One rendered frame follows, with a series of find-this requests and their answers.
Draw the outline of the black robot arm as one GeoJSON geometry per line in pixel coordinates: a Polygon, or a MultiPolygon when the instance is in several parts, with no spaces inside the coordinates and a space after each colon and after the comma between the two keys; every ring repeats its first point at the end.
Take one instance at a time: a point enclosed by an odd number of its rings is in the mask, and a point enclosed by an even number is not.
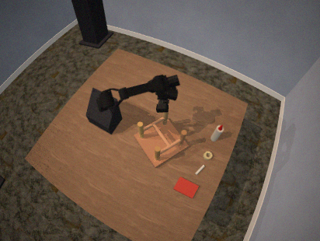
{"type": "Polygon", "coordinates": [[[141,93],[146,93],[146,91],[150,93],[163,93],[164,91],[167,91],[167,93],[165,94],[165,100],[176,100],[178,96],[178,89],[176,89],[175,86],[180,86],[177,75],[169,76],[167,78],[166,75],[156,75],[152,80],[148,81],[145,84],[132,86],[130,88],[113,88],[104,90],[99,94],[101,99],[97,98],[96,102],[99,111],[102,110],[100,112],[103,112],[110,108],[113,109],[113,107],[115,107],[117,104],[117,106],[119,106],[123,100],[128,99],[130,96],[134,96],[135,94],[137,95],[141,93]],[[114,103],[113,95],[110,90],[118,91],[120,95],[120,100],[117,102],[116,105],[114,103]],[[103,107],[105,109],[103,109],[103,107]]]}

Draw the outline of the red rectangular block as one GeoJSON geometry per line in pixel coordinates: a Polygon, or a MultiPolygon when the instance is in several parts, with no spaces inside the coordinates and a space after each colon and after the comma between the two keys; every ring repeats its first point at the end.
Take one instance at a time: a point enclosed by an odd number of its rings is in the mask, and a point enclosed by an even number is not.
{"type": "Polygon", "coordinates": [[[197,186],[196,184],[180,177],[173,189],[177,190],[181,194],[186,195],[187,197],[193,198],[198,187],[199,186],[197,186]]]}

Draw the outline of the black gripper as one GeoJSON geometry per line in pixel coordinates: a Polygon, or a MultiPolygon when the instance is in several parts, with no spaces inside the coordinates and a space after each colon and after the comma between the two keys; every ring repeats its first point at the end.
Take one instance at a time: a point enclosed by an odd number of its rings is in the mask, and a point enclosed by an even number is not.
{"type": "Polygon", "coordinates": [[[158,96],[158,104],[156,106],[156,111],[158,113],[166,113],[169,111],[169,100],[165,100],[165,94],[167,91],[164,91],[163,93],[155,93],[155,95],[158,96]]]}

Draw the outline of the white glue bottle with red cap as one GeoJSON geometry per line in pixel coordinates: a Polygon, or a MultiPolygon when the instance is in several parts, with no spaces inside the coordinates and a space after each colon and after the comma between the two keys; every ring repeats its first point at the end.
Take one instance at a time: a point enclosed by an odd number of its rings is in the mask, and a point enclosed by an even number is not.
{"type": "Polygon", "coordinates": [[[224,128],[222,128],[223,125],[218,125],[214,131],[214,133],[212,134],[212,136],[210,137],[211,141],[216,141],[219,136],[221,135],[221,133],[223,132],[224,128]]]}

